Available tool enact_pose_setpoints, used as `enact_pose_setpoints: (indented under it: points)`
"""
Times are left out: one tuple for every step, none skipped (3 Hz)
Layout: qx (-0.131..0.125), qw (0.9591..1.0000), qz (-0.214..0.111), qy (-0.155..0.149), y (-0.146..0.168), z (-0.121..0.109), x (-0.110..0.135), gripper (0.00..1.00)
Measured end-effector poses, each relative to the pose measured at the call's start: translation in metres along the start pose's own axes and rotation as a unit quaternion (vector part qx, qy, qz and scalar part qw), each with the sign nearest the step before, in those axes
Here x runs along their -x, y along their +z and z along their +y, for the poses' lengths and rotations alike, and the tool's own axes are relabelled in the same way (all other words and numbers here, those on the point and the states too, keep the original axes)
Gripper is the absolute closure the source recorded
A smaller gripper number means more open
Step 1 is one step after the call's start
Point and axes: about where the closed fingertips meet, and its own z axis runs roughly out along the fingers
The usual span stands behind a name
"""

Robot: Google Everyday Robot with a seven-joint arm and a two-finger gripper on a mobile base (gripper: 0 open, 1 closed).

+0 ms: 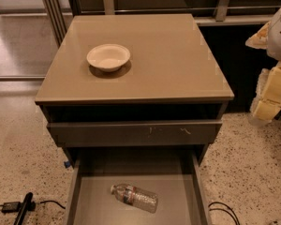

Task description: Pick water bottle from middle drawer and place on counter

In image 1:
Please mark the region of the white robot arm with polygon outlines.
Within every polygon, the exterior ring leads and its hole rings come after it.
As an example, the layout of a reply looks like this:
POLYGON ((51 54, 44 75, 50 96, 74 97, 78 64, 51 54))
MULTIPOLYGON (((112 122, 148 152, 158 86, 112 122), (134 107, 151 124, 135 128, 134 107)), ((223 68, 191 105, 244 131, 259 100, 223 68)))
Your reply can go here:
POLYGON ((250 107, 249 121, 260 127, 281 117, 281 8, 245 45, 263 49, 277 61, 273 68, 264 68, 259 74, 256 96, 250 107))

